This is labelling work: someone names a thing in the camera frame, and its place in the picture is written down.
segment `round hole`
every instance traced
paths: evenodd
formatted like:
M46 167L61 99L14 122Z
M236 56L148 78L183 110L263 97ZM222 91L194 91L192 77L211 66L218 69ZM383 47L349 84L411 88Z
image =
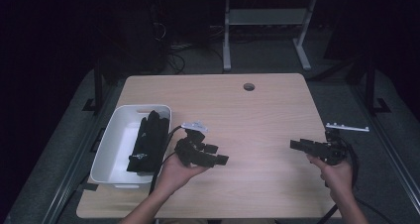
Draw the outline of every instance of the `round hole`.
M246 83L244 84L244 89L247 91L253 91L254 89L256 89L256 86L252 83Z

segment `black handheld device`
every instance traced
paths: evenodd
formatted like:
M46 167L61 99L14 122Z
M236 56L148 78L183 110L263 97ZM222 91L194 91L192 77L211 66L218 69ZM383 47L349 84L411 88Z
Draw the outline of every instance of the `black handheld device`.
M347 157L347 147L334 132L326 131L325 136L326 143L306 139L300 139L299 142L290 140L290 148L317 157L330 166L335 166Z
M229 157L217 155L218 147L202 143L205 136L198 131L185 129L186 138L176 143L175 152L179 159L187 167L195 164L201 167L212 168L214 165L224 166Z

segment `black cable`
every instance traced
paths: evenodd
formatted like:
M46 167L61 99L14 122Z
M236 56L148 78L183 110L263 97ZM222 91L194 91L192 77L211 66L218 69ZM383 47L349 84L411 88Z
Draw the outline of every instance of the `black cable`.
M198 45L191 44L191 45L189 45L187 47L184 47L184 48L181 48L181 49L172 50L172 53L168 53L169 56L177 56L182 60L182 63L183 63L182 68L178 68L176 66L175 62L172 63L172 61L169 61L169 60L167 62L173 68L173 70L175 71L175 74L180 74L180 73L183 72L183 70L185 68L185 59L183 59L183 57L181 57L179 55L176 55L175 53L180 53L180 52L183 52L183 51L186 51L186 50L202 49L202 48L214 53L220 59L220 61L222 62L222 65L223 65L223 57L216 50L208 47L207 45L199 45L199 44Z
M334 206L327 212L327 214L325 214L317 223L321 224L327 222L328 219L330 219L334 213L336 213L337 209L339 209L337 204L334 204Z
M367 204L366 202L356 198L356 201L362 205L364 205L365 207L369 208L370 210L372 210L374 213L376 213L377 215L379 215L381 218L383 218L386 222L390 223L390 224L395 224L395 222L393 222L392 220L390 220L388 217L386 217L385 215L383 215L380 211L378 211L376 208L372 207L371 205Z
M173 155L175 155L175 152L172 152L169 156L167 156L164 160L163 160L163 162L161 162L161 165L160 166L163 166L163 164L167 161L167 159L169 159L171 156L173 156Z
M262 39L262 36L258 37L257 33L254 32L247 32L246 30L243 30L242 33L240 32L236 32L235 30L237 30L235 28L235 26L230 27L229 28L229 32L231 34L230 36L230 43L231 44L248 44L248 43L252 43L252 42L256 42ZM234 38L235 37L240 37L240 36L244 36L244 35L251 35L253 38L250 40L242 40L242 41L236 41ZM209 43L210 44L214 44L214 43L220 43L223 42L224 40L224 34L223 33L219 33L217 35L211 35L210 39L209 39ZM191 49L196 49L196 48L206 48L207 45L202 45L202 44L189 44L185 47L179 48L179 49L172 49L173 53L179 53L182 51L186 51L186 50L191 50Z
M356 155L355 150L353 149L352 144L348 143L346 140L344 140L342 137L339 137L344 144L346 144L347 149L349 150L349 154L352 160L352 167L353 167L353 176L352 176L352 187L356 186L356 181L358 180L359 176L359 157Z
M167 60L167 63L169 66L174 70L175 74L180 74L185 69L185 59L182 56L176 55L176 54L168 54L168 56L172 56L173 61ZM178 57L182 61L181 67L178 67L175 61L175 57Z

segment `metal stand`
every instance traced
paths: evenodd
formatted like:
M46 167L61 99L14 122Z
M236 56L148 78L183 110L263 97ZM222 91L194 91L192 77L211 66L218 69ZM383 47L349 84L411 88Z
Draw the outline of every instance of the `metal stand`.
M232 68L229 47L230 25L302 25L302 31L297 39L293 39L293 44L303 69L311 69L302 45L308 31L315 3L316 0L310 0L309 6L302 9L231 9L229 0L226 0L223 69L230 71Z
M306 10L305 18L302 24L302 31L297 39L293 39L294 47L296 48L297 55L299 56L300 63L303 69L310 70L311 64L309 63L308 57L306 56L305 50L303 49L303 40L305 39L306 32L308 31L309 23L311 22L312 14L315 8L316 0L311 0L309 7Z
M389 113L391 110L386 105L385 101L382 98L376 98L376 101L379 103L379 107L374 107L374 76L375 76L375 66L374 61L372 61L371 56L368 58L367 62L367 81L366 81L366 94L365 94L365 103L367 111L370 115L375 116L376 113Z
M94 115L97 115L103 105L102 75L99 62L96 62L96 65L93 68L93 76L95 79L95 100L88 99L84 104L83 111L94 111Z

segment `person's right hand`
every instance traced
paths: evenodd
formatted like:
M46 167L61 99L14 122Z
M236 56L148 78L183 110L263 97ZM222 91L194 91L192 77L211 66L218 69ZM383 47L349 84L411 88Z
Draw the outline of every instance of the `person's right hand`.
M342 161L336 166L329 166L318 158L310 155L306 157L321 170L321 178L327 182L331 198L336 203L349 197L353 198L352 167L348 162Z

